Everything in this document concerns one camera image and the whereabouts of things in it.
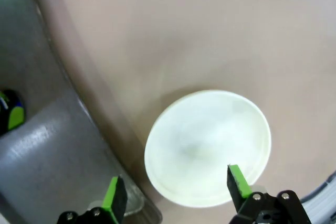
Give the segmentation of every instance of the white plate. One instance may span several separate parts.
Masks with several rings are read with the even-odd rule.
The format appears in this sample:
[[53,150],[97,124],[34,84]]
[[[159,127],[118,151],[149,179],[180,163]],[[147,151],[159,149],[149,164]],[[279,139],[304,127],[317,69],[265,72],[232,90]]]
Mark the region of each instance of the white plate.
[[148,177],[162,196],[183,206],[211,207],[231,200],[228,164],[238,164],[253,184],[270,149],[270,129],[255,104],[231,92],[205,90],[162,112],[144,158]]

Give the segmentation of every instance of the beige countertop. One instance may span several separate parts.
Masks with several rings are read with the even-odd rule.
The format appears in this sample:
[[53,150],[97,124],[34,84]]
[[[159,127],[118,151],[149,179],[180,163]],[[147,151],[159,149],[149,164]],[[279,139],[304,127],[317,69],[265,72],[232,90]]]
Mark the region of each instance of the beige countertop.
[[255,102],[272,151],[258,184],[302,197],[335,169],[336,0],[40,0],[93,118],[163,223],[227,223],[232,204],[163,199],[143,169],[156,117],[200,89]]

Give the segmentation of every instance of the gray metal sink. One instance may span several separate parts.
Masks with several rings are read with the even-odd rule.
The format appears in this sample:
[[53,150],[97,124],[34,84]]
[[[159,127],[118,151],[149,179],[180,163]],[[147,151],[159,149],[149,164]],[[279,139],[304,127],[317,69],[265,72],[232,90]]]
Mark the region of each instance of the gray metal sink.
[[0,212],[10,223],[56,223],[84,212],[122,174],[124,223],[161,222],[120,165],[77,96],[34,0],[0,0],[0,88],[23,98],[27,121],[0,137]]

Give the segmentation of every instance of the white curved object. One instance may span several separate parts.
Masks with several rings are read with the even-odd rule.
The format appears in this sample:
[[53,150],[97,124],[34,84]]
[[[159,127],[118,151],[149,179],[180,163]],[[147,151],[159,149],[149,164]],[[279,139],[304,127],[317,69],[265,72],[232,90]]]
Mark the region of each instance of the white curved object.
[[171,104],[154,123],[145,167],[158,192],[188,207],[230,201],[228,164],[238,164],[247,182],[262,174],[271,149],[267,120],[248,99],[205,90]]

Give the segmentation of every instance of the screw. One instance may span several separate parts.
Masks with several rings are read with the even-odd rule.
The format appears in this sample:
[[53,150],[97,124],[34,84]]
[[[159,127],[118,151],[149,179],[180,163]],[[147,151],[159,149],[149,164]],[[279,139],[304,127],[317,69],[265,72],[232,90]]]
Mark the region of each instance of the screw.
[[95,209],[93,211],[93,216],[98,216],[98,215],[100,215],[100,211],[99,211],[99,209]]
[[67,220],[72,220],[73,216],[72,212],[67,213]]
[[288,193],[283,193],[282,195],[283,199],[289,199],[289,194]]
[[261,200],[261,195],[260,194],[253,194],[253,199]]

